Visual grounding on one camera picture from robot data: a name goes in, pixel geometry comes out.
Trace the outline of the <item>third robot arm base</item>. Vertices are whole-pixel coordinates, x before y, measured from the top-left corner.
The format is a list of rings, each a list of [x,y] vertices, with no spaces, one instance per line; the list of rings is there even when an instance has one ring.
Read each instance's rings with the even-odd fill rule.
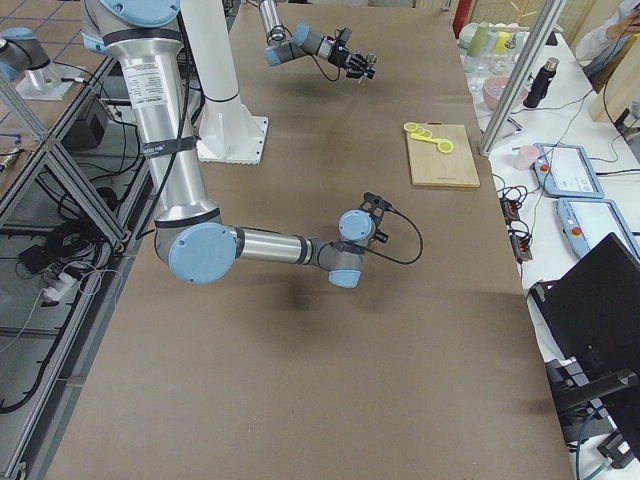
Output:
[[[1,73],[25,100],[62,101],[71,85],[62,77],[35,33],[26,27],[1,32]]]

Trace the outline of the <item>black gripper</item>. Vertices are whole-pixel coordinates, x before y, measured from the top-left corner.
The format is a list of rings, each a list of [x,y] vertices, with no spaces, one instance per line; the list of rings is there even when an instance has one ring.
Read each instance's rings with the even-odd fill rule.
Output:
[[[375,65],[377,60],[375,54],[351,52],[342,45],[335,45],[329,55],[329,62],[332,65],[344,69],[348,78],[358,79],[359,82],[367,82],[374,78],[376,71],[371,68],[364,69],[364,63]]]

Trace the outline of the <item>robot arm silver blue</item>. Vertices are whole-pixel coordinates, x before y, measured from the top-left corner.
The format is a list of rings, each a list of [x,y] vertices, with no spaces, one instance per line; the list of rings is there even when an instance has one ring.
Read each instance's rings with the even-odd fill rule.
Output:
[[[237,259],[314,265],[353,288],[375,233],[350,210],[333,242],[227,226],[204,185],[204,161],[256,163],[268,121],[242,103],[227,22],[218,1],[86,1],[88,49],[122,69],[143,154],[157,192],[155,249],[191,284],[222,278]]]
[[[276,1],[258,1],[266,36],[264,55],[270,66],[279,66],[300,58],[311,58],[329,81],[340,74],[359,82],[374,78],[377,57],[347,47],[352,30],[336,29],[333,35],[323,35],[306,23],[299,23],[291,32],[281,21]]]

